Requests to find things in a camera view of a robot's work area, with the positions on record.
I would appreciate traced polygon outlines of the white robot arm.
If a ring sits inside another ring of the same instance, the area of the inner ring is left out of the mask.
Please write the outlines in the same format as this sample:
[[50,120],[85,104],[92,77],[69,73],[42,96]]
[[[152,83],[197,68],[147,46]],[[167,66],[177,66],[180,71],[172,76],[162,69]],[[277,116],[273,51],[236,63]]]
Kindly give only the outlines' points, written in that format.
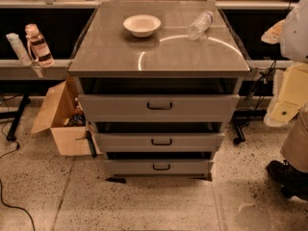
[[292,120],[308,102],[308,0],[299,0],[285,19],[261,36],[261,41],[280,44],[281,55],[293,63],[274,77],[274,97],[264,123],[280,127]]

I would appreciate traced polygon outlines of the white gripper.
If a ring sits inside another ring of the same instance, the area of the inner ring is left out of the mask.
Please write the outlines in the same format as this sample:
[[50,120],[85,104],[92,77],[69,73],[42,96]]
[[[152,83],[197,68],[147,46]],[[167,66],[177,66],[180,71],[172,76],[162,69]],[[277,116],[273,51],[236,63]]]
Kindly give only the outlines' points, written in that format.
[[[281,41],[285,20],[271,26],[261,41],[276,44]],[[273,78],[273,98],[267,108],[264,123],[270,127],[288,124],[308,103],[308,64],[293,63],[286,70],[276,70]]]

